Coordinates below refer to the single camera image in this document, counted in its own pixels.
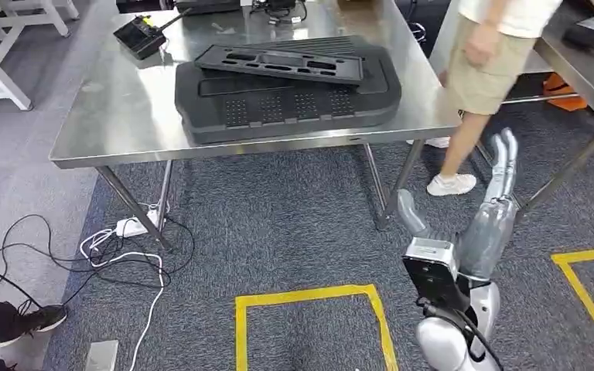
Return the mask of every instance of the yellow floor tape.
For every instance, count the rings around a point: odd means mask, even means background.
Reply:
[[[395,350],[391,333],[388,330],[384,306],[373,284],[357,286],[348,284],[331,288],[314,288],[310,290],[278,292],[275,294],[260,294],[236,297],[236,369],[247,371],[247,308],[257,305],[277,305],[294,303],[297,301],[339,298],[341,296],[366,294],[379,321],[381,334],[381,350],[384,353],[386,369],[398,371]]]
[[[579,281],[577,274],[572,270],[570,264],[578,263],[582,261],[594,260],[594,250],[579,251],[574,253],[565,254],[554,254],[551,256],[554,261],[568,278],[568,282],[575,289],[575,293],[579,296],[579,300],[584,303],[586,310],[589,311],[589,315],[594,321],[594,302],[591,299],[588,291],[584,288],[582,282]]]

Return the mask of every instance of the khaki shorts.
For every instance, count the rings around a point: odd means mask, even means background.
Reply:
[[[463,51],[476,23],[459,16],[459,29],[447,71],[447,91],[458,110],[495,114],[523,72],[536,39],[501,35],[497,54],[482,67],[470,64]]]

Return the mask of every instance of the black shoe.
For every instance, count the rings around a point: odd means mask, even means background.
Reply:
[[[26,332],[46,332],[58,327],[67,318],[67,309],[62,305],[47,305],[38,311],[24,315],[29,325]]]
[[[14,339],[0,342],[0,348],[11,345],[25,334],[32,336],[34,332],[53,330],[67,318],[67,309],[62,305],[47,305],[33,313],[25,315],[23,312],[27,310],[28,306],[30,306],[30,304],[25,301],[19,307],[19,313],[22,316],[21,321],[24,324],[24,331],[22,334]]]

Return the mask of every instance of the black charger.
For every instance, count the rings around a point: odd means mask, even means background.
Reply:
[[[114,37],[137,60],[143,60],[160,50],[160,46],[167,41],[162,31],[190,12],[184,10],[165,25],[156,27],[149,21],[148,16],[138,15],[129,23],[123,25],[113,33]]]

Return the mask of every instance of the power strip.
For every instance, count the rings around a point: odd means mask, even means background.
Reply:
[[[149,210],[147,216],[152,221],[152,223],[154,223],[154,225],[158,227],[158,210]],[[145,226],[143,226],[142,223],[140,223],[138,218],[128,218],[122,219],[117,222],[115,232],[119,237],[125,238],[139,236],[141,234],[147,233],[148,231],[145,228]]]

